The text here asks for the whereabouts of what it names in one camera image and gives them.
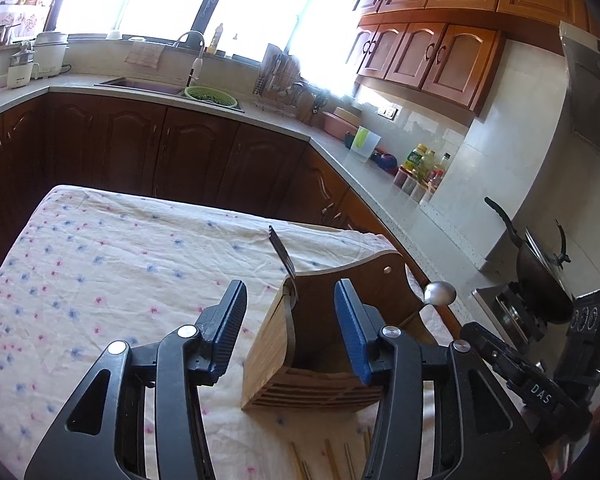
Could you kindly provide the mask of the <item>green white cutting board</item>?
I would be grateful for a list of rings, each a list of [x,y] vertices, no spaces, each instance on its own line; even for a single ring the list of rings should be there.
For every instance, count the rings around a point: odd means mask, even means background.
[[[369,128],[358,127],[358,131],[351,142],[350,151],[360,159],[370,159],[378,147],[381,136]]]

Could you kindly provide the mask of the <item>silver metal spoon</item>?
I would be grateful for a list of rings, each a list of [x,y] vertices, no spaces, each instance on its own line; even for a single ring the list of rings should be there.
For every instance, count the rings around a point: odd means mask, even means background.
[[[423,307],[449,307],[449,305],[452,304],[456,299],[456,289],[453,285],[445,281],[434,281],[428,283],[422,292],[422,296],[417,296],[412,286],[408,286],[408,290],[410,291],[411,295],[419,301],[419,304],[415,308],[415,311],[404,318],[404,320],[398,325],[398,327],[402,328],[402,330],[405,330],[408,324],[410,324],[415,318],[419,317],[419,312]]]

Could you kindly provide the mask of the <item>dish drying rack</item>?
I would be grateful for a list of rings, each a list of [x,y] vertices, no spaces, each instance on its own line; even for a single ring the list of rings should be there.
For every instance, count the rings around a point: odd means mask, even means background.
[[[328,90],[301,76],[298,58],[274,44],[266,46],[252,94],[254,104],[262,110],[296,118],[309,126],[317,125],[318,114],[330,97]]]

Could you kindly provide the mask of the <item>cooking oil bottle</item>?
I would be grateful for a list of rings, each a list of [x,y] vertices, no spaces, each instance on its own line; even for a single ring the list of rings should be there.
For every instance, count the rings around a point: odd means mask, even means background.
[[[422,180],[422,168],[424,168],[424,159],[428,152],[425,144],[417,144],[407,155],[403,166],[417,180]]]

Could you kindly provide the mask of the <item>black wok with lid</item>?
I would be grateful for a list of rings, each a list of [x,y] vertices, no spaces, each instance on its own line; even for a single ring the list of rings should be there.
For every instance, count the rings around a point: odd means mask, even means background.
[[[552,324],[565,324],[571,320],[573,296],[562,279],[564,264],[570,263],[567,254],[567,237],[562,225],[555,221],[559,237],[558,254],[547,255],[541,244],[528,229],[520,236],[506,211],[490,197],[483,201],[493,209],[506,226],[509,240],[518,249],[516,259],[519,295],[528,311],[542,321]]]

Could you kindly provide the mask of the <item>white pressure cooker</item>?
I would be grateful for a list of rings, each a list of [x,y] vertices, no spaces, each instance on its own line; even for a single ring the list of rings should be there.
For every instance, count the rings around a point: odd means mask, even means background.
[[[33,44],[33,79],[55,77],[61,73],[65,53],[68,49],[68,35],[64,32],[40,32]]]

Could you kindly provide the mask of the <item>sink faucet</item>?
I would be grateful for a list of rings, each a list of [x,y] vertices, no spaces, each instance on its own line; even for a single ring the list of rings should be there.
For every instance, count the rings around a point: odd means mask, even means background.
[[[172,44],[172,47],[175,49],[186,47],[195,53],[186,80],[186,87],[193,86],[198,81],[202,66],[204,66],[204,51],[206,50],[206,40],[204,40],[204,35],[199,30],[191,29],[179,36]]]

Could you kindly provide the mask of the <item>small white blender appliance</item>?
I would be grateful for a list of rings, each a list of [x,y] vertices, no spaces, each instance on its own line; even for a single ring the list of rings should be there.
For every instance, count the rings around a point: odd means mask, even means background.
[[[19,50],[9,58],[6,86],[9,89],[25,87],[31,79],[34,50],[29,41],[23,41]]]

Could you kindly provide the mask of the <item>wooden chopstick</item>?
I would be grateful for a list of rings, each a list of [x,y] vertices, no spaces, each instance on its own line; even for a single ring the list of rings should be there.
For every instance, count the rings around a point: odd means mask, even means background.
[[[290,442],[288,446],[292,461],[296,467],[298,478],[301,480],[310,480],[311,475],[309,474],[308,466],[306,466],[306,462],[300,458],[296,445],[294,442]]]
[[[334,450],[332,449],[332,444],[329,439],[324,440],[325,454],[329,463],[329,470],[332,474],[332,480],[340,480],[340,473],[338,469],[338,464],[336,461]]]

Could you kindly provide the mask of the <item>steel range hood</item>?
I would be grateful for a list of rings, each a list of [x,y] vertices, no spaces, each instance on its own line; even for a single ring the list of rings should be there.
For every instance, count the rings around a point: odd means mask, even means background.
[[[573,24],[559,24],[568,66],[572,128],[600,155],[600,38]]]

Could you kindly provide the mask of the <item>pink plastic basin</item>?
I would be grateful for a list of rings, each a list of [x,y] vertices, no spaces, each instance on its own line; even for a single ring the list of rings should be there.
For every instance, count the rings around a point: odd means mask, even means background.
[[[338,117],[335,114],[324,112],[323,130],[330,136],[343,141],[348,134],[358,132],[358,126],[352,125],[350,122]]]

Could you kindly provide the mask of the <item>wooden utensil holder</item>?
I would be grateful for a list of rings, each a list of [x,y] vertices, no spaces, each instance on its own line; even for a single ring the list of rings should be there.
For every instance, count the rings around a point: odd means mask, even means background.
[[[340,278],[385,321],[432,344],[408,284],[406,264],[395,250],[321,271],[286,278],[253,341],[244,364],[242,408],[357,412],[380,399],[353,374],[334,307]]]

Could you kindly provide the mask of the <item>yellow dish soap bottle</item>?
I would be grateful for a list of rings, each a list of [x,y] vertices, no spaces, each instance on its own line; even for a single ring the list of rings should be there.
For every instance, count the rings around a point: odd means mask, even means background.
[[[224,24],[220,23],[218,26],[216,26],[216,29],[213,32],[211,41],[208,44],[207,52],[209,54],[215,55],[215,53],[218,52],[218,47],[219,47],[219,43],[222,38],[223,32],[224,32]]]

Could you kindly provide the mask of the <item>gas stove top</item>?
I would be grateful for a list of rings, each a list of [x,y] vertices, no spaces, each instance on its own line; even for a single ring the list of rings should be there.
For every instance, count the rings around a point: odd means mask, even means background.
[[[500,337],[522,353],[546,335],[547,324],[530,313],[516,282],[476,288],[471,296],[480,304]]]

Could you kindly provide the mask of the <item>floral white tablecloth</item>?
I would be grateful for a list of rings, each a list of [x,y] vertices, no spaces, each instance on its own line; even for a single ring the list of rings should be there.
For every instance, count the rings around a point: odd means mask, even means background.
[[[248,307],[226,374],[200,390],[204,430],[221,479],[297,477],[288,444],[315,479],[362,474],[376,412],[246,412],[242,367],[286,272],[272,226],[300,272],[388,248],[385,237],[311,228],[76,186],[53,188],[0,267],[0,461],[22,477],[70,393],[114,340],[150,344],[195,322],[229,282]]]

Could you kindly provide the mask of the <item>lower dark wooden cabinets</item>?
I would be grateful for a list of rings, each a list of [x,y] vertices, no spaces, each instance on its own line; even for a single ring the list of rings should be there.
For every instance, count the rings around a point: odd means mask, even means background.
[[[0,113],[0,265],[58,184],[389,232],[306,140],[181,107],[53,92]]]

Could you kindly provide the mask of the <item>pink hanging dishcloth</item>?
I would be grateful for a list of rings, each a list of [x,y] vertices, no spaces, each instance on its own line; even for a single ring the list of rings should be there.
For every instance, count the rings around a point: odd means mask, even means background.
[[[125,62],[156,70],[163,54],[164,45],[153,42],[132,41]]]

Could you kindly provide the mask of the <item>upper wooden wall cabinets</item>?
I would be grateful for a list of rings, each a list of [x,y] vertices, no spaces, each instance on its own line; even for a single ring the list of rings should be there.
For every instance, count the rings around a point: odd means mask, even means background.
[[[360,77],[419,90],[478,114],[506,40],[560,52],[560,24],[600,38],[584,0],[355,0],[347,55]]]

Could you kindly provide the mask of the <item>green colander basin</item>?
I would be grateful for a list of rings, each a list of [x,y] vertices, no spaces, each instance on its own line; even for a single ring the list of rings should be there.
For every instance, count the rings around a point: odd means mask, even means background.
[[[184,96],[191,100],[213,104],[216,106],[235,108],[238,101],[230,94],[205,86],[189,86],[183,91]]]

